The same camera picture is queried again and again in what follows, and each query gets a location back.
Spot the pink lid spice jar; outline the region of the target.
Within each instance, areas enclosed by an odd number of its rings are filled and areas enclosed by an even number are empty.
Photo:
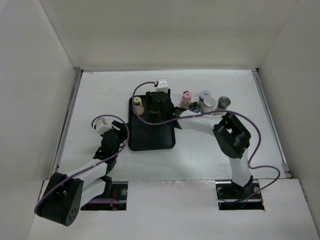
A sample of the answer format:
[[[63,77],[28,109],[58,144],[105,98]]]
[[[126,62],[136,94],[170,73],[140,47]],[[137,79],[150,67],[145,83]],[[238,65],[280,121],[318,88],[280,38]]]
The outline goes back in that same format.
[[[192,100],[192,93],[186,90],[182,93],[182,97],[181,97],[181,101],[179,103],[179,106],[181,108],[188,109],[189,105],[191,103],[191,100]]]

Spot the clear top salt grinder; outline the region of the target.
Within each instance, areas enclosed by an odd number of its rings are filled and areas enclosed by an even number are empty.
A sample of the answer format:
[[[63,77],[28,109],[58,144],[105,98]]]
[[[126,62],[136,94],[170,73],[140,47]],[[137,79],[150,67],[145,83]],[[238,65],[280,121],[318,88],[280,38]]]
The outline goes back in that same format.
[[[215,112],[212,113],[213,116],[223,116],[225,112],[217,112],[219,110],[226,110],[231,104],[231,100],[227,96],[221,96],[218,99],[217,107]]]

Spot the yellow lid spice jar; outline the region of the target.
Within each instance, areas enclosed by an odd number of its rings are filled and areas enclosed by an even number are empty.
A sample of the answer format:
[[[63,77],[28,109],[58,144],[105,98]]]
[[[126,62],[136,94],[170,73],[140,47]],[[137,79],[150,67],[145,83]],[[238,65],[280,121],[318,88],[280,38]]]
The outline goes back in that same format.
[[[142,116],[144,114],[144,105],[142,103],[142,99],[138,96],[133,98],[133,113],[136,116]]]

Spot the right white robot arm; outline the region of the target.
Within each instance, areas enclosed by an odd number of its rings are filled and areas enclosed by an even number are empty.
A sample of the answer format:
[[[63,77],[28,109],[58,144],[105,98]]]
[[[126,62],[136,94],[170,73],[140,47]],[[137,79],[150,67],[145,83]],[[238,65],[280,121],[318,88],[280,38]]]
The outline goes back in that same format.
[[[169,94],[163,91],[152,93],[150,101],[151,109],[158,112],[163,121],[169,121],[167,124],[170,127],[214,136],[220,150],[230,162],[233,194],[244,198],[250,193],[253,182],[248,165],[251,134],[235,114],[197,116],[184,108],[174,106]]]

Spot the silver lid blue label shaker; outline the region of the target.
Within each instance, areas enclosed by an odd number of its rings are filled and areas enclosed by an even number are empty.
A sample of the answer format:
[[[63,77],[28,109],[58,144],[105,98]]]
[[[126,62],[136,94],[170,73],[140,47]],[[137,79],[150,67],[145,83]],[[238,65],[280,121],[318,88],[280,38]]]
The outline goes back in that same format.
[[[203,100],[200,113],[205,114],[215,109],[216,100],[213,97],[207,97]]]

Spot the purple lid spice jar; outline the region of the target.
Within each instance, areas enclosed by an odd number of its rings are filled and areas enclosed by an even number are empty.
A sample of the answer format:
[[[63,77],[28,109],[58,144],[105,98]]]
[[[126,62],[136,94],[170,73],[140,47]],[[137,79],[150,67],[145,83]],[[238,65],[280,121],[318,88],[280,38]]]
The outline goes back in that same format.
[[[202,106],[205,99],[211,97],[211,93],[208,90],[202,90],[198,96],[198,104]]]

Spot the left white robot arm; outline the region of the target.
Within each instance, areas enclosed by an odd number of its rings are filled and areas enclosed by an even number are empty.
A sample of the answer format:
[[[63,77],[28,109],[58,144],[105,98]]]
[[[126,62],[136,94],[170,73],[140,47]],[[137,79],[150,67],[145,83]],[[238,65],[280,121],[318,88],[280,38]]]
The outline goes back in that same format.
[[[84,166],[68,174],[54,173],[34,213],[44,219],[70,226],[86,204],[107,203],[112,195],[112,179],[108,174],[130,136],[126,123],[113,121],[107,126],[101,118],[94,129],[102,137],[100,147]]]

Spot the black cap bottle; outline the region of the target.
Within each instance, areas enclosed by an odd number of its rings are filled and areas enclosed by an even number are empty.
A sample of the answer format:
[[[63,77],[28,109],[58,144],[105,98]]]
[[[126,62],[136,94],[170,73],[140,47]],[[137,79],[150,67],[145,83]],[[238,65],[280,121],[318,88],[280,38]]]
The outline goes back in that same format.
[[[201,106],[197,101],[191,102],[188,109],[193,113],[199,113],[201,111]]]
[[[149,104],[148,104],[148,112],[149,112],[150,114],[153,114],[153,115],[158,114],[158,110],[157,110],[157,108],[154,106],[153,103],[149,103]]]

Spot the black cap bottle front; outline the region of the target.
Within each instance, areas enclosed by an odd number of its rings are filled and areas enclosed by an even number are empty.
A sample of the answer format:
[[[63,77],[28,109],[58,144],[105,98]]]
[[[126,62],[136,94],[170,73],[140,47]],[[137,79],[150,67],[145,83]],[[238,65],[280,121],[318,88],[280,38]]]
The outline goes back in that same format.
[[[149,104],[148,104],[148,112],[149,112],[150,114],[153,114],[153,115],[158,114],[158,110],[157,110],[157,108],[154,106],[153,103],[149,103]]]

